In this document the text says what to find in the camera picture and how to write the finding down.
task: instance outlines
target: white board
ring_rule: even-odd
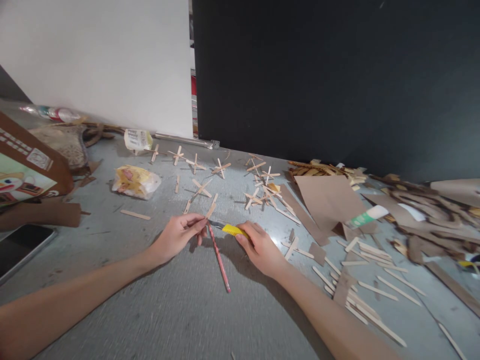
[[[0,64],[38,105],[191,138],[187,0],[2,0]]]

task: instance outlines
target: glue tube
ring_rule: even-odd
[[[374,220],[380,219],[388,214],[389,214],[389,211],[386,208],[380,205],[375,205],[374,207],[365,211],[363,214],[360,214],[352,218],[351,220],[347,221],[345,223],[345,226],[353,230],[365,224],[368,224]]]

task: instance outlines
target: hand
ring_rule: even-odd
[[[248,234],[251,242],[242,234],[236,235],[236,240],[243,246],[253,265],[263,274],[275,278],[288,266],[289,262],[260,225],[247,221],[237,227]]]
[[[173,216],[157,240],[145,251],[154,265],[160,266],[177,255],[196,236],[201,242],[207,236],[207,219],[197,213]]]

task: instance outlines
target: clown illustration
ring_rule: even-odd
[[[44,189],[35,186],[35,179],[23,172],[0,172],[0,205],[13,204],[40,195]]]

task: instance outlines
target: plastic bottle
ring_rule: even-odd
[[[75,110],[71,110],[66,107],[50,107],[43,105],[25,105],[20,106],[20,110],[29,113],[30,115],[52,120],[59,123],[71,123],[75,120],[78,120],[82,117]]]
[[[374,220],[380,219],[388,214],[389,211],[386,208],[380,205],[376,205],[365,211],[363,214],[355,216],[351,220],[347,221],[345,223],[345,226],[353,230]]]

